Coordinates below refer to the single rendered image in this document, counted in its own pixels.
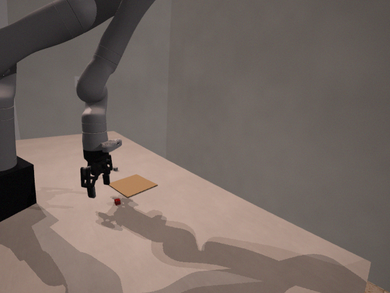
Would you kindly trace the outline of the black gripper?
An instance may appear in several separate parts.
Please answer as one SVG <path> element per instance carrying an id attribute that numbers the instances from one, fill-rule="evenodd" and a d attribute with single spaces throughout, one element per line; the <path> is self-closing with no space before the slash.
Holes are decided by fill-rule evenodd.
<path id="1" fill-rule="evenodd" d="M 101 173 L 103 174 L 103 184 L 110 184 L 110 173 L 113 170 L 112 159 L 109 153 L 99 151 L 87 151 L 83 150 L 84 159 L 88 162 L 87 167 L 81 167 L 81 187 L 87 188 L 88 197 L 95 198 L 95 182 Z M 110 165 L 109 167 L 107 165 Z M 94 176 L 91 176 L 91 174 Z M 91 183 L 92 179 L 92 183 Z M 86 180 L 86 182 L 85 182 Z"/>

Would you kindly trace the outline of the tan square mat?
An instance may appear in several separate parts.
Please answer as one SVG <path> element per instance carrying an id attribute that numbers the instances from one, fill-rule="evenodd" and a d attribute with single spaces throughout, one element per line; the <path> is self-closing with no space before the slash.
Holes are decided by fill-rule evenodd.
<path id="1" fill-rule="evenodd" d="M 135 174 L 133 176 L 111 182 L 109 186 L 120 194 L 129 198 L 131 196 L 137 195 L 138 193 L 151 189 L 157 186 L 157 184 Z"/>

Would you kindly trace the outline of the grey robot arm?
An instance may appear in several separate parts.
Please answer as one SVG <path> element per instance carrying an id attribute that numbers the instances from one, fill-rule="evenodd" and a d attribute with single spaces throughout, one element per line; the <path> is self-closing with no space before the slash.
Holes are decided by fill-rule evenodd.
<path id="1" fill-rule="evenodd" d="M 116 70 L 132 34 L 155 0 L 55 0 L 0 28 L 0 171 L 17 164 L 14 97 L 17 63 L 39 50 L 69 41 L 112 21 L 77 83 L 85 102 L 82 144 L 87 151 L 111 152 L 121 139 L 108 140 L 106 82 Z"/>

